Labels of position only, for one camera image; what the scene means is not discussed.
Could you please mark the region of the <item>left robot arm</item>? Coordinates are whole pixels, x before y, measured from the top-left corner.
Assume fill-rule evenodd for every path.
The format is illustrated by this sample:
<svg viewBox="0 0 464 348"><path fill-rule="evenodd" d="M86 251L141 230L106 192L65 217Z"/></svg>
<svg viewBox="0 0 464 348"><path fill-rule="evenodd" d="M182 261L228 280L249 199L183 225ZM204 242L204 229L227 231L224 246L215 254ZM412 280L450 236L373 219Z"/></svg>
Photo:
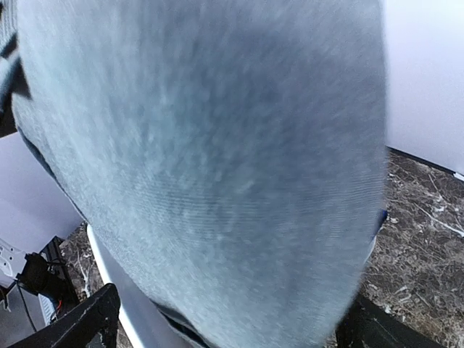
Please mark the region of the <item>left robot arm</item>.
<svg viewBox="0 0 464 348"><path fill-rule="evenodd" d="M79 304L62 256L64 240L55 236L40 252L27 253L1 240L1 272L19 290L38 297L44 323L50 325Z"/></svg>

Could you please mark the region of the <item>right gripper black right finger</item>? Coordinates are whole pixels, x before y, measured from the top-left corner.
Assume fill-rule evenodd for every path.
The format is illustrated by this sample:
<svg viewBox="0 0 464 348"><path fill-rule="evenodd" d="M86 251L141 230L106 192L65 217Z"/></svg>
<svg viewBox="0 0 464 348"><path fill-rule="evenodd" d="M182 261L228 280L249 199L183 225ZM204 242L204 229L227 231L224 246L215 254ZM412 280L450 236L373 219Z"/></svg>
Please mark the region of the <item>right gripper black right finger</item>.
<svg viewBox="0 0 464 348"><path fill-rule="evenodd" d="M439 344L400 323L362 294L336 329L341 348L439 348Z"/></svg>

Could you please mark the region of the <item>grey long sleeve shirt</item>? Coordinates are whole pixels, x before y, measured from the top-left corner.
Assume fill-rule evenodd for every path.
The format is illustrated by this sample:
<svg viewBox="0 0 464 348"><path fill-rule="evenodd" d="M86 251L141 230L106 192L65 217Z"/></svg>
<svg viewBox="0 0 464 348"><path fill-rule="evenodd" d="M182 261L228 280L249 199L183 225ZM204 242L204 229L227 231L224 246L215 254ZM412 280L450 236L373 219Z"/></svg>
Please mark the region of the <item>grey long sleeve shirt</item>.
<svg viewBox="0 0 464 348"><path fill-rule="evenodd" d="M379 1L3 1L24 142L195 347L321 347L381 212Z"/></svg>

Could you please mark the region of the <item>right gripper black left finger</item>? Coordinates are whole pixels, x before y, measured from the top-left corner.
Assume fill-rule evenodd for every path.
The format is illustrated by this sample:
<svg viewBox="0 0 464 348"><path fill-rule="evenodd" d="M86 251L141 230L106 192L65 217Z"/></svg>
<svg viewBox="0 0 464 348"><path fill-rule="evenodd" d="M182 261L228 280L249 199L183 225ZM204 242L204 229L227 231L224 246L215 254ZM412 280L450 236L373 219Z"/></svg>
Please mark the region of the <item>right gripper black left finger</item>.
<svg viewBox="0 0 464 348"><path fill-rule="evenodd" d="M119 311L117 287L108 283L59 320L10 347L115 348Z"/></svg>

